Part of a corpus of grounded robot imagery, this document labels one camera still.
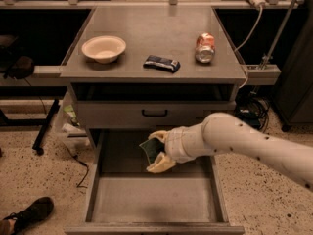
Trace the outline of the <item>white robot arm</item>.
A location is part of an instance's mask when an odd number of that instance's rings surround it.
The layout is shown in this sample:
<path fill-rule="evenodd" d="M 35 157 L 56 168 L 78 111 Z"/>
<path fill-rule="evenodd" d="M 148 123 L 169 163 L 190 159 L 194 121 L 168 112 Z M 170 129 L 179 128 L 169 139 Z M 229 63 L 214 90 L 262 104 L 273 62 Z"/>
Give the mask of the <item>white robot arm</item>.
<path fill-rule="evenodd" d="M 202 156 L 236 153 L 256 159 L 313 191 L 313 148 L 261 133 L 240 119 L 214 113 L 193 126 L 156 131 L 140 147 L 150 173 L 163 173 Z"/>

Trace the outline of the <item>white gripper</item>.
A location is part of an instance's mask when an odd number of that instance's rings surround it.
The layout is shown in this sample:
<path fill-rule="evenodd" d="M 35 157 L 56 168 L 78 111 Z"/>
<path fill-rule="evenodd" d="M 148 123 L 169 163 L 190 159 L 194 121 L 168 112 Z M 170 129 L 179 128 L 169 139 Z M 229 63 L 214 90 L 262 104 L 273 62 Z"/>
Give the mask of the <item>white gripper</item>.
<path fill-rule="evenodd" d="M 165 154 L 160 152 L 155 161 L 147 167 L 150 173 L 163 173 L 178 164 L 208 156 L 209 146 L 204 142 L 201 124 L 177 127 L 170 131 L 159 130 L 151 133 L 149 140 L 157 139 L 165 143 Z"/>

